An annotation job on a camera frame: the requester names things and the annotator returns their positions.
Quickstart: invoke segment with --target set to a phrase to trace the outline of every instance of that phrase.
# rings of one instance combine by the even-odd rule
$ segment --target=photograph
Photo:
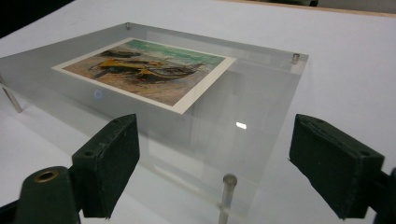
[[[233,62],[231,57],[128,38],[53,68],[183,114]]]

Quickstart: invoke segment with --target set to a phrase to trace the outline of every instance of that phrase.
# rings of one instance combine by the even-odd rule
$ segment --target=glass sheet
[[[128,37],[236,61],[183,115],[51,69]],[[135,113],[141,165],[213,204],[221,201],[222,178],[236,175],[231,212],[244,217],[308,58],[300,54],[293,63],[292,57],[293,52],[122,24],[2,58],[0,74],[17,95],[88,135],[104,124],[96,120]]]

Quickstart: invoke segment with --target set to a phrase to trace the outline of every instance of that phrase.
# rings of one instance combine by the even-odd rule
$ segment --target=metal post
[[[6,86],[6,83],[4,82],[4,80],[2,79],[2,77],[0,76],[0,84],[3,84],[4,86]],[[12,94],[11,91],[3,88],[4,92],[6,93],[6,96],[8,97],[9,101],[12,103],[12,105],[14,106],[15,110],[18,113],[21,113],[23,110],[20,106],[20,104],[18,104],[17,99],[15,98],[14,94]]]
[[[219,224],[227,224],[228,213],[233,200],[233,190],[238,182],[235,175],[225,175],[223,177],[224,190],[220,205]]]
[[[300,54],[298,53],[293,53],[293,58],[291,60],[292,63],[297,64],[297,62],[300,60]]]

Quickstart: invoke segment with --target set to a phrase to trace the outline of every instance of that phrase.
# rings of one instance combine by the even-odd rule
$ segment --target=clamp jaw
[[[20,198],[0,208],[0,224],[75,224],[81,209],[110,218],[139,155],[136,116],[113,119],[72,156],[72,167],[28,176]]]
[[[296,116],[290,161],[341,219],[364,218],[370,206],[375,224],[396,223],[396,169],[383,173],[384,160],[331,124]]]

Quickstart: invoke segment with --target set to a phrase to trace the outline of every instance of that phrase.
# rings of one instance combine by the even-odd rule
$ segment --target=green sky in painting
[[[204,54],[187,49],[177,49],[136,39],[127,42],[125,45],[131,49],[143,51],[144,53],[154,57],[163,59],[168,58],[170,61],[175,63],[204,63],[206,67],[210,67],[212,69],[224,60],[224,58],[219,56]]]

